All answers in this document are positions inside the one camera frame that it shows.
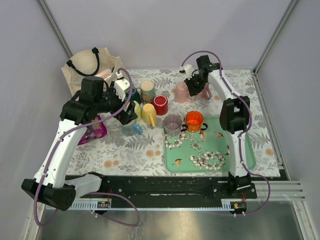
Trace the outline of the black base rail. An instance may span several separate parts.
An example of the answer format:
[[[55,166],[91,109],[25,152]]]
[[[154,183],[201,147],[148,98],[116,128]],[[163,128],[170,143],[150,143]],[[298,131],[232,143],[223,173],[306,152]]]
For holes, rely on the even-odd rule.
[[[140,209],[217,208],[222,199],[257,198],[255,185],[232,191],[225,177],[102,175],[100,188],[82,198],[121,195]]]

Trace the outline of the lilac mug black handle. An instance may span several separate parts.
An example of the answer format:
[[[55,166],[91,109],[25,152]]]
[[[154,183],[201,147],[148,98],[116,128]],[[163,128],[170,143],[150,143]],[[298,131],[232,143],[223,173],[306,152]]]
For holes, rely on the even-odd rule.
[[[176,114],[167,115],[164,118],[163,125],[165,134],[170,137],[178,136],[188,129],[188,126],[183,123],[181,117]]]

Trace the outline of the orange mug black handle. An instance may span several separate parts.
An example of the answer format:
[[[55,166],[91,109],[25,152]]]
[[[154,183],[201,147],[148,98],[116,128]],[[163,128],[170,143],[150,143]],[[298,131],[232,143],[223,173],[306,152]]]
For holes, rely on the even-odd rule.
[[[196,133],[207,129],[208,125],[204,122],[204,116],[199,111],[189,111],[182,120],[182,132]]]

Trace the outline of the floral table mat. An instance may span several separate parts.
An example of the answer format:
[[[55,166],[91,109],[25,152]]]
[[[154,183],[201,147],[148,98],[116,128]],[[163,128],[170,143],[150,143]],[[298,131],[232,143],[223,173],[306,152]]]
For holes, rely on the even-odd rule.
[[[184,79],[184,75],[176,69],[131,70],[129,73],[136,88],[143,81],[154,82],[156,93],[168,98],[170,114],[184,116],[196,110],[204,116],[218,116],[221,112],[223,103],[215,91],[209,100],[197,98],[194,102],[184,104],[175,102],[175,87]],[[251,72],[248,69],[227,69],[224,74],[242,96],[250,98],[252,127],[248,136],[256,159],[251,171],[270,178],[279,177],[278,161]],[[124,135],[117,120],[107,120],[107,135],[78,146],[68,174],[97,172],[120,176],[170,176],[164,160],[163,119],[162,116],[157,118],[156,127],[141,121],[142,135],[133,136]]]

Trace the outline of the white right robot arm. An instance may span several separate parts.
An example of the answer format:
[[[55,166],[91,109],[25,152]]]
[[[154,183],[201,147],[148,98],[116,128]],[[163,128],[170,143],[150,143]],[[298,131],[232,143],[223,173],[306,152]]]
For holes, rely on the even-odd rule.
[[[208,55],[202,55],[196,59],[196,64],[196,73],[191,65],[183,64],[180,70],[186,74],[184,82],[191,97],[200,94],[207,85],[212,85],[223,101],[219,122],[227,133],[231,155],[227,191],[231,197],[239,198],[251,186],[245,150],[246,132],[252,124],[250,99],[241,96],[231,86],[220,60],[212,63]]]

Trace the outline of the dark green mug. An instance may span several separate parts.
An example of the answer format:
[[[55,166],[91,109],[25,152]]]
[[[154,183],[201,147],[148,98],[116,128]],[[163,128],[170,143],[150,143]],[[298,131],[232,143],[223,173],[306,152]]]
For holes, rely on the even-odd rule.
[[[141,96],[135,87],[132,89],[132,94],[131,94],[130,100],[136,101],[139,105],[142,103]]]

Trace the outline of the green hummingbird tray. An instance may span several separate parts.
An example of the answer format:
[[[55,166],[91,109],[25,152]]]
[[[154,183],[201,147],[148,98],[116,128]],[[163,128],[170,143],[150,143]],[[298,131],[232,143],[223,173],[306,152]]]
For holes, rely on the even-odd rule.
[[[232,163],[227,132],[221,128],[218,116],[207,116],[208,129],[184,131],[176,136],[164,134],[164,162],[174,174],[228,173]]]

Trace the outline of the red mug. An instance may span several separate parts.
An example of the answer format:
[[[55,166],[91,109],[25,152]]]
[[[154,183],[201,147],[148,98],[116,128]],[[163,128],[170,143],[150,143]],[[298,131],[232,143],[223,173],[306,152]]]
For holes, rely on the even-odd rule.
[[[153,98],[152,105],[158,116],[165,115],[169,110],[168,99],[164,95],[156,95]]]

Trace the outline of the beige canvas tote bag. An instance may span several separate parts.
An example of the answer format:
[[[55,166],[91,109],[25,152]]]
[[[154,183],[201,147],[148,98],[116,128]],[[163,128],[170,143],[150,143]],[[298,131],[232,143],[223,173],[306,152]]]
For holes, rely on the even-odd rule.
[[[71,95],[81,89],[84,77],[96,76],[105,69],[112,71],[112,76],[106,82],[110,84],[117,80],[117,71],[125,65],[119,56],[112,56],[106,47],[94,47],[73,55],[61,68]]]

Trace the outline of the purple snack packet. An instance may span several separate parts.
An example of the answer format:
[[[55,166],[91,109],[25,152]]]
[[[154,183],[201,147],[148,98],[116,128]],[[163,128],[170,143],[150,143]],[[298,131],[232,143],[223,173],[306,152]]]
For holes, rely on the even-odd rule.
[[[86,144],[95,139],[103,138],[105,135],[107,135],[108,131],[106,126],[103,122],[97,123],[99,120],[101,120],[101,117],[100,115],[97,115],[97,117],[92,121],[95,124],[87,127],[86,132],[78,142],[78,146]]]

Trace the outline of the blue glazed mug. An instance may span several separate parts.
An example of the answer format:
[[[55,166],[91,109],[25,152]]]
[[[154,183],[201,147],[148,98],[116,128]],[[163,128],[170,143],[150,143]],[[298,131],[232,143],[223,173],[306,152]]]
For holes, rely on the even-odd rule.
[[[120,128],[125,136],[134,136],[134,135],[143,134],[142,127],[135,121],[132,121],[126,125],[121,125]]]

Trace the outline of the cream floral mug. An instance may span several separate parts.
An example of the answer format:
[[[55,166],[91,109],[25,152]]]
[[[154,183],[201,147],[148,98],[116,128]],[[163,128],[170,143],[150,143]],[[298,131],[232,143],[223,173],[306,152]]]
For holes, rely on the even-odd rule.
[[[143,104],[151,104],[156,96],[155,84],[153,81],[145,80],[140,84],[140,98]]]

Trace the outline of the tall pink floral mug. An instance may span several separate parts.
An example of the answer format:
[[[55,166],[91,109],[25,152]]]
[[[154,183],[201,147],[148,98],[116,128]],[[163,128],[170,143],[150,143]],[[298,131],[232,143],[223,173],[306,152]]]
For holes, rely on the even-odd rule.
[[[210,91],[209,83],[204,86],[204,89],[197,95],[198,98],[204,98],[206,100],[210,100],[212,97],[212,93]]]

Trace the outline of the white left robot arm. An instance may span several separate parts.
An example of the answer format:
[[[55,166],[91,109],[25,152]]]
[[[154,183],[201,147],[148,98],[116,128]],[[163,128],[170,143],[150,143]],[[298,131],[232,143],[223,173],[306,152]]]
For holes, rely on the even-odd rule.
[[[87,76],[81,88],[67,101],[50,150],[32,179],[24,179],[21,188],[34,199],[61,211],[68,210],[76,198],[89,193],[102,198],[109,186],[99,173],[66,180],[72,156],[89,124],[101,113],[110,113],[122,125],[137,118],[134,102],[129,100],[132,84],[120,76],[108,84],[101,77]]]

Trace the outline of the pink box in bag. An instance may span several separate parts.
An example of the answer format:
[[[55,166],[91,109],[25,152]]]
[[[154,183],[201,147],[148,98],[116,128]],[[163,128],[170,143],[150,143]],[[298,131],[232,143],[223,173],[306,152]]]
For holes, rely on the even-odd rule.
[[[112,76],[112,71],[107,68],[101,72],[99,72],[98,74],[96,74],[96,77],[102,78],[104,81],[108,81],[110,79],[110,77]]]

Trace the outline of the lime green mug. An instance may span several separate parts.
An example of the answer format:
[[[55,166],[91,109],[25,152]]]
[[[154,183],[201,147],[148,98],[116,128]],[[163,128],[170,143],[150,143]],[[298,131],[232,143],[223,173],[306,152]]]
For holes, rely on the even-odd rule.
[[[138,123],[142,120],[142,110],[141,110],[141,105],[136,101],[134,100],[133,101],[135,106],[134,106],[134,112],[135,114],[137,115],[137,118],[135,119],[135,122]]]

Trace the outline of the yellow mug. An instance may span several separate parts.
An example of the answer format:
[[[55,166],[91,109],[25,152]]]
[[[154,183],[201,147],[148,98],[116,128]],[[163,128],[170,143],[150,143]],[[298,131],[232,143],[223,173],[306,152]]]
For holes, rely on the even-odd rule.
[[[147,103],[142,108],[142,120],[144,123],[156,127],[157,113],[155,107],[151,103]]]

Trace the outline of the small pale pink mug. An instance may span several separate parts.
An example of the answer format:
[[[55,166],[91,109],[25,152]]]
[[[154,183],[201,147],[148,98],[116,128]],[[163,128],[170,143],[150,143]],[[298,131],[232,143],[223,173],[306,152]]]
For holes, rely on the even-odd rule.
[[[177,84],[174,92],[174,99],[179,104],[192,103],[194,99],[190,97],[189,89],[184,81]]]

